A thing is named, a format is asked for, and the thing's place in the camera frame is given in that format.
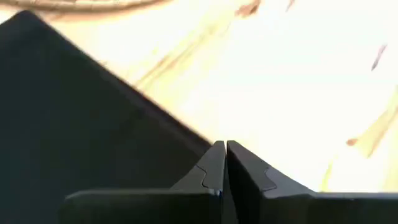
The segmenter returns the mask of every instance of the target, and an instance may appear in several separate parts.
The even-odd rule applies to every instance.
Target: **blurry background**
[[[211,142],[237,140],[313,190],[397,191],[398,123],[381,115],[398,81],[398,3],[295,0],[286,12],[288,0],[267,0],[234,16],[244,3],[34,11]],[[20,10],[0,5],[0,22]],[[347,146],[377,122],[369,157],[375,140]]]

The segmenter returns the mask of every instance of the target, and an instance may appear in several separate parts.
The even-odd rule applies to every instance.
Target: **wooden surface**
[[[268,0],[248,19],[233,16],[239,4],[38,13],[210,141],[237,140],[313,190],[325,190],[336,156],[327,190],[397,190],[398,121],[370,158],[346,145],[386,110],[397,84],[393,3],[296,0],[286,12],[289,1]],[[1,6],[0,21],[18,10]]]

